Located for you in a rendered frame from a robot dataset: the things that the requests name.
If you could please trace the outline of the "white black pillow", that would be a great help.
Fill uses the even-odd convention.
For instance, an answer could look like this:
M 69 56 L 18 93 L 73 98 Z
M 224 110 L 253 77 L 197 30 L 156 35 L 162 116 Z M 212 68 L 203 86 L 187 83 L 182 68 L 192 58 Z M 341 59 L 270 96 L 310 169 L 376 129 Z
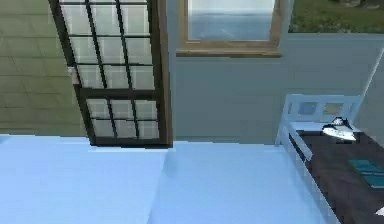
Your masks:
M 355 141 L 354 131 L 349 121 L 342 117 L 335 117 L 331 123 L 322 127 L 322 132 L 328 136 L 342 140 Z

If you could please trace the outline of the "teal book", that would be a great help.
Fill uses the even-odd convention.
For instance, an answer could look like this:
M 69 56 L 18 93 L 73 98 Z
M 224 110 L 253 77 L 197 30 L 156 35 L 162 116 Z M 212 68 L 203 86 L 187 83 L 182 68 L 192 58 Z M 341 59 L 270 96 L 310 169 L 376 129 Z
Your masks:
M 355 172 L 374 189 L 384 189 L 384 167 L 370 160 L 349 160 Z

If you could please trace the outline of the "wooden framed window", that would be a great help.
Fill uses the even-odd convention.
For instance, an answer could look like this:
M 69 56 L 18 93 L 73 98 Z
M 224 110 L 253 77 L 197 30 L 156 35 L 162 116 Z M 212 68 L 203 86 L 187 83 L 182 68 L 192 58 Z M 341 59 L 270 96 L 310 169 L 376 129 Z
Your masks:
M 179 57 L 277 58 L 287 0 L 179 0 Z

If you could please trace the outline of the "white frame bed dark cover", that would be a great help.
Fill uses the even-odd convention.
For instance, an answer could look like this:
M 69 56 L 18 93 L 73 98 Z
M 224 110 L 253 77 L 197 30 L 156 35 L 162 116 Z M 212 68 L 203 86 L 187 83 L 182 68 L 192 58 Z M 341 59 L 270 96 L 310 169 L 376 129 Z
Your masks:
M 349 165 L 370 160 L 384 167 L 384 147 L 355 128 L 355 141 L 328 136 L 335 117 L 353 122 L 361 96 L 288 94 L 275 143 L 285 148 L 306 182 L 325 224 L 384 224 L 384 189 L 371 188 Z

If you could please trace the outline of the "dark glass paned room door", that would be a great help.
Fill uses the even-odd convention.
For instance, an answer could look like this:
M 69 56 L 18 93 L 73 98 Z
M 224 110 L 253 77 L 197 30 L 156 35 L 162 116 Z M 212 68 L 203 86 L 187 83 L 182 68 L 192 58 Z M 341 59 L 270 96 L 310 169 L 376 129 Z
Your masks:
M 92 146 L 173 145 L 165 0 L 48 0 Z

